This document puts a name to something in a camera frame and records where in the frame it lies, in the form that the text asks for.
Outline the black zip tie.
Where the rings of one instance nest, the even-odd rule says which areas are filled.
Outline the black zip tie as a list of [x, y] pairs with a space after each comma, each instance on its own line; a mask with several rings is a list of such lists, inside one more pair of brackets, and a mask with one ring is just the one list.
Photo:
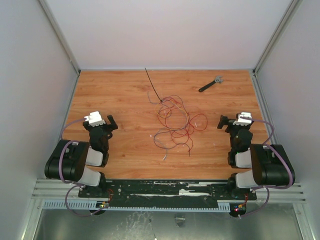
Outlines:
[[163, 102], [163, 100], [162, 100], [162, 98], [160, 98], [160, 96], [159, 96], [159, 94], [158, 94], [158, 92], [157, 92], [156, 88], [154, 87], [154, 84], [153, 84], [153, 82], [152, 82], [152, 80], [151, 80], [151, 77], [150, 77], [150, 75], [149, 75], [149, 73], [148, 73], [147, 68], [145, 67], [145, 68], [144, 68], [144, 70], [145, 70], [145, 72], [146, 72], [147, 78], [148, 78], [148, 80], [149, 80], [149, 83], [151, 84], [151, 87], [152, 87], [152, 89], [153, 89], [153, 91], [154, 91], [154, 93], [155, 93], [156, 97], [158, 98], [159, 102], [160, 102], [160, 103], [162, 103], [162, 102]]

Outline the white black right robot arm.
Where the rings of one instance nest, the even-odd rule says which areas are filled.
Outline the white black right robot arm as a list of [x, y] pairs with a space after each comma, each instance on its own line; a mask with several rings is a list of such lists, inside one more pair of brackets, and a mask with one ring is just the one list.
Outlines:
[[[252, 143], [253, 123], [259, 122], [271, 128], [269, 137], [262, 143]], [[233, 173], [227, 180], [226, 191], [230, 198], [239, 199], [259, 189], [288, 189], [296, 179], [294, 168], [281, 144], [268, 144], [274, 134], [271, 123], [252, 118], [251, 113], [241, 112], [235, 119], [221, 115], [217, 128], [226, 127], [230, 151], [228, 165], [234, 169], [246, 169]]]

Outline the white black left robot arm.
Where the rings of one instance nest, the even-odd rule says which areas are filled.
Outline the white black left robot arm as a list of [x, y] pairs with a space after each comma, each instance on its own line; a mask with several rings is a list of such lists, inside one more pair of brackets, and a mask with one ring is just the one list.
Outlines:
[[[96, 197], [103, 197], [108, 190], [105, 174], [89, 167], [102, 168], [107, 165], [109, 140], [113, 137], [113, 131], [118, 129], [112, 115], [108, 115], [107, 119], [109, 122], [103, 119], [99, 111], [95, 111], [65, 125], [45, 164], [45, 176], [65, 184], [90, 188]], [[89, 141], [65, 139], [63, 134], [66, 128], [79, 122], [88, 131]]]

